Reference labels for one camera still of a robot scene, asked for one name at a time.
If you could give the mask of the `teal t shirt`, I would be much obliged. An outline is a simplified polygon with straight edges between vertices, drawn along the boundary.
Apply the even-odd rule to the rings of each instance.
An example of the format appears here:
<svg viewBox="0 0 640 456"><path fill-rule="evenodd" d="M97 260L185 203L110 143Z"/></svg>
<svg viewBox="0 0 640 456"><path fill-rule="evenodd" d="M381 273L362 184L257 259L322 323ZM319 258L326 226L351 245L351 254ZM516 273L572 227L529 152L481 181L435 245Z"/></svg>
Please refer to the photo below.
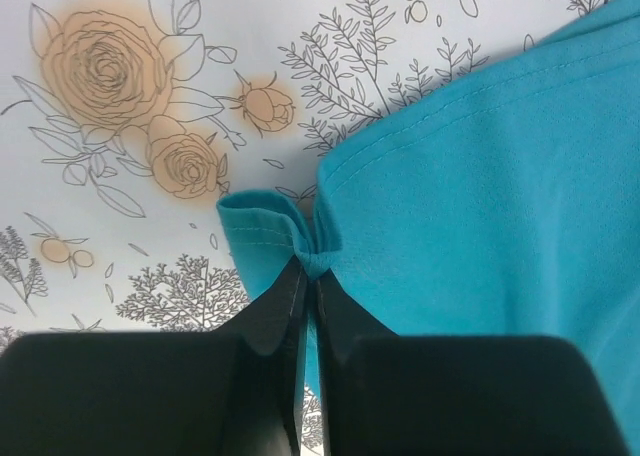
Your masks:
<svg viewBox="0 0 640 456"><path fill-rule="evenodd" d="M400 334L549 334L639 404L639 0L351 136L284 195L217 206L247 292L297 257Z"/></svg>

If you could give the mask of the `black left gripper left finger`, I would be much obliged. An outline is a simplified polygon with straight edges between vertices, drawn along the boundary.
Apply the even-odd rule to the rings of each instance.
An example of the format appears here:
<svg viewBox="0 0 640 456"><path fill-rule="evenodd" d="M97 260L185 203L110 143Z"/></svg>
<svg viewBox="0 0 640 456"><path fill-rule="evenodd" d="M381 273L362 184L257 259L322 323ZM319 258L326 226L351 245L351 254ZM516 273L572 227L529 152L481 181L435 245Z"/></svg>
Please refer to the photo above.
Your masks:
<svg viewBox="0 0 640 456"><path fill-rule="evenodd" d="M210 332L29 334L1 356L5 455L297 455L306 275Z"/></svg>

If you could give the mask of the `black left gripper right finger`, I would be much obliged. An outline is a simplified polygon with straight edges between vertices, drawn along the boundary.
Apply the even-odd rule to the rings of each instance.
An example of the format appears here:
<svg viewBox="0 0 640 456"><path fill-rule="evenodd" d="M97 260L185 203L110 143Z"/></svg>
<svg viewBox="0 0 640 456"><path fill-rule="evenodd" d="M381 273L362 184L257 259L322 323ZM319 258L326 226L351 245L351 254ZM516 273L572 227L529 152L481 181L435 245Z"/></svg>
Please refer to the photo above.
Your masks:
<svg viewBox="0 0 640 456"><path fill-rule="evenodd" d="M329 455L625 455L580 352L546 336L400 336L316 284Z"/></svg>

